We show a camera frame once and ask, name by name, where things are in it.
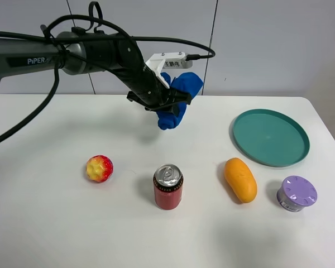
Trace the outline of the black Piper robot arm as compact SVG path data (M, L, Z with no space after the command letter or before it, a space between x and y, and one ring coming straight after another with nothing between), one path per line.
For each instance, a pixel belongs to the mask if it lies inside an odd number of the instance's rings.
M192 101L190 93L170 87L144 62L136 42L121 34L89 33L88 41L76 41L78 36L72 32L59 36L71 39L72 43L0 38L0 81L56 66L69 75L108 71L129 88L127 99L147 111L165 111L176 116L180 103Z

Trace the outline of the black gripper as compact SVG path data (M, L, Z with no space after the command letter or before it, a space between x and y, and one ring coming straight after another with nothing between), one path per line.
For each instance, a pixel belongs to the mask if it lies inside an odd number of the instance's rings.
M167 104L166 88L159 81L153 71L146 68L133 70L126 69L126 86L129 88L127 99L143 106L147 111L166 113L177 117L180 109L177 103L191 104L192 96L176 88L169 88L169 101Z

